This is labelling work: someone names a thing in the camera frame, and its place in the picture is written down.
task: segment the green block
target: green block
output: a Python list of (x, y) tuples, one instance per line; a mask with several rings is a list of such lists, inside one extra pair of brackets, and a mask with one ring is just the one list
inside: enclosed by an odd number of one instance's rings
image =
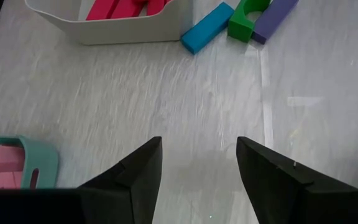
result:
[(270, 0), (241, 0), (229, 20), (227, 34), (235, 39), (248, 42), (255, 24), (246, 16), (250, 12), (264, 12), (269, 4)]

